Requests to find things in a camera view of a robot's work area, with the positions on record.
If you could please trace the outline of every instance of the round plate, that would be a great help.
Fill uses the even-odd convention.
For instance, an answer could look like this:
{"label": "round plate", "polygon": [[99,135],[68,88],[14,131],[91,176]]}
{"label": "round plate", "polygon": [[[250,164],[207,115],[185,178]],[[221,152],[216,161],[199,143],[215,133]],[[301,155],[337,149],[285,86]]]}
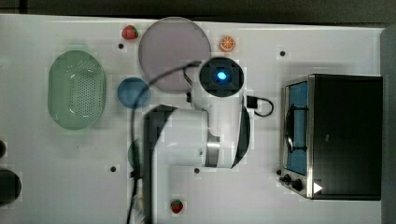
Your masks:
{"label": "round plate", "polygon": [[[204,31],[194,22],[179,17],[169,17],[155,22],[144,33],[139,46],[139,62],[144,76],[151,81],[160,74],[191,61],[210,59],[210,44]],[[187,71],[191,80],[196,77]],[[177,71],[155,84],[163,91],[187,92],[190,84]]]}
{"label": "round plate", "polygon": [[[140,96],[140,99],[137,99],[141,94],[142,90],[146,90]],[[120,103],[124,106],[136,109],[145,106],[149,102],[149,86],[140,78],[137,77],[128,77],[124,79],[119,88],[117,89],[117,95],[119,97]]]}

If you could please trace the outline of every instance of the green plastic container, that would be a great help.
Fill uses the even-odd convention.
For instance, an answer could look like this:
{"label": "green plastic container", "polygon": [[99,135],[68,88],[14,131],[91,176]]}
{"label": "green plastic container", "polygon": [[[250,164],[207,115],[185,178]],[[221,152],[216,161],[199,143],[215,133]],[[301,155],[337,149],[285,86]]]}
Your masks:
{"label": "green plastic container", "polygon": [[68,130],[94,124],[106,104],[106,75],[89,53],[68,51],[49,71],[48,107],[52,119]]}

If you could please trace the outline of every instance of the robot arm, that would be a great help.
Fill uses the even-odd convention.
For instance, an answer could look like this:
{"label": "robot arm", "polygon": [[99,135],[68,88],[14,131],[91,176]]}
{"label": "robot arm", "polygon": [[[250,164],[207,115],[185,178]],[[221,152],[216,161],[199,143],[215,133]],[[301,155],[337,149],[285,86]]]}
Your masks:
{"label": "robot arm", "polygon": [[249,116],[244,74],[237,63],[213,58],[192,83],[195,110],[160,105],[145,116],[144,213],[147,224],[171,223],[170,167],[234,167],[246,154]]}

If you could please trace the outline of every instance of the red fruit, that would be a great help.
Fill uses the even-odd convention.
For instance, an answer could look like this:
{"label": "red fruit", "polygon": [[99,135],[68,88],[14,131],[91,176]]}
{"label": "red fruit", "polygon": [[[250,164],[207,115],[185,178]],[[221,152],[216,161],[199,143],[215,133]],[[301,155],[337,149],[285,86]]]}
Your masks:
{"label": "red fruit", "polygon": [[178,214],[183,209],[183,203],[179,200],[171,202],[172,212]]}
{"label": "red fruit", "polygon": [[131,40],[136,39],[139,36],[139,33],[134,26],[129,25],[122,30],[121,36],[126,40]]}

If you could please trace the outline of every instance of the white tabletop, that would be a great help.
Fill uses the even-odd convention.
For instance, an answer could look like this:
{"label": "white tabletop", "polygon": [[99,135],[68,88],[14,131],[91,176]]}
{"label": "white tabletop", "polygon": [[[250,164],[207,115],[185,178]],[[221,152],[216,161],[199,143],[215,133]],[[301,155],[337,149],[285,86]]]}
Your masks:
{"label": "white tabletop", "polygon": [[[126,77],[141,77],[140,37],[124,41],[134,25],[140,36],[155,21],[0,15],[0,139],[7,156],[0,167],[17,173],[22,195],[0,208],[0,223],[124,223],[130,195],[127,162],[129,113],[117,100]],[[308,201],[281,187],[280,91],[283,83],[313,73],[379,76],[382,29],[197,22],[212,55],[223,55],[223,35],[236,38],[227,55],[244,67],[247,89],[276,104],[274,115],[254,118],[247,156],[232,170],[174,170],[175,192],[190,203],[175,223],[380,223],[380,202]],[[62,53],[81,49],[104,67],[106,109],[83,131],[58,126],[47,109],[48,74]],[[285,57],[279,52],[286,51]],[[157,104],[190,108],[185,95],[153,89]],[[117,172],[109,172],[111,166]]]}

